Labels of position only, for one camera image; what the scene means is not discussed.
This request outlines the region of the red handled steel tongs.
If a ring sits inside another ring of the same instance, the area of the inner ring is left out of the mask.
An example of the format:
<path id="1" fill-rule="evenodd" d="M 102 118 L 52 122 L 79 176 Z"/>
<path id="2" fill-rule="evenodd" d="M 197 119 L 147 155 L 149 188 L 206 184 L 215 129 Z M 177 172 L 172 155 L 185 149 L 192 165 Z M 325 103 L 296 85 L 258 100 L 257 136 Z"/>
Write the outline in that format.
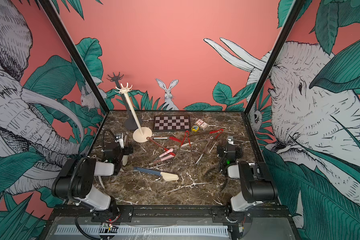
<path id="1" fill-rule="evenodd" d="M 214 135 L 214 134 L 218 134 L 217 136 L 221 135 L 224 132 L 224 129 L 219 129 L 219 130 L 215 130 L 215 131 L 211 131 L 211 132 L 205 132 L 205 133 L 195 133 L 195 134 L 191 134 L 191 137 L 195 137 L 195 136 L 203 136 L 203 135 Z"/>

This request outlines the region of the cream utensil rack stand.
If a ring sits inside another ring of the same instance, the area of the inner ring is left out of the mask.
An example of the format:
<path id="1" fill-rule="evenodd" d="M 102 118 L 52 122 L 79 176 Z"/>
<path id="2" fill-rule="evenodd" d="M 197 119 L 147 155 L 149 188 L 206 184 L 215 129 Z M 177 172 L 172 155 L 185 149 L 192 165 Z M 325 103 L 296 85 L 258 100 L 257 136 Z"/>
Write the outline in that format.
<path id="1" fill-rule="evenodd" d="M 152 130 L 150 128 L 147 127 L 142 127 L 139 121 L 139 118 L 135 112 L 134 106 L 131 102 L 130 96 L 129 96 L 129 92 L 132 90 L 133 85 L 131 85 L 129 87 L 129 83 L 127 83 L 127 85 L 124 87 L 123 84 L 120 84 L 120 87 L 115 87 L 117 92 L 121 95 L 124 95 L 124 97 L 126 98 L 127 104 L 130 108 L 130 111 L 133 115 L 134 121 L 138 127 L 137 130 L 134 131 L 133 133 L 133 139 L 135 142 L 137 143 L 145 143 L 147 142 L 150 137 L 152 137 Z"/>

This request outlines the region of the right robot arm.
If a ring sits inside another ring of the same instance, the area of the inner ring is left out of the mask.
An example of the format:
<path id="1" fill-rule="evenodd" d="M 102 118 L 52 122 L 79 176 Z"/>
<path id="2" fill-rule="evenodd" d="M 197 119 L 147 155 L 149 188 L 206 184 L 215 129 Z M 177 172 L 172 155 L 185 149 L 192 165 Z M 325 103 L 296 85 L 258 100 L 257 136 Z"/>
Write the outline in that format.
<path id="1" fill-rule="evenodd" d="M 277 200 L 278 190 L 266 163 L 240 161 L 244 150 L 229 143 L 218 146 L 217 154 L 220 157 L 220 173 L 228 179 L 240 181 L 239 193 L 231 197 L 230 205 L 234 212 L 244 212 L 256 205 Z"/>

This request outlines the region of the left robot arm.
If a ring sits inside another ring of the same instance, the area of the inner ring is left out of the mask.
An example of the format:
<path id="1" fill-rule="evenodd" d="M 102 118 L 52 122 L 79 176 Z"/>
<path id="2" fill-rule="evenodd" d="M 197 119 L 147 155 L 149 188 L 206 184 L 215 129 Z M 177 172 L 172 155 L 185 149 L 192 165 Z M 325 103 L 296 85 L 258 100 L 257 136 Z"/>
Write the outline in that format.
<path id="1" fill-rule="evenodd" d="M 118 175 L 133 152 L 133 146 L 115 142 L 105 150 L 105 162 L 89 157 L 67 160 L 52 185 L 52 195 L 96 211 L 110 210 L 114 200 L 93 185 L 94 178 Z"/>

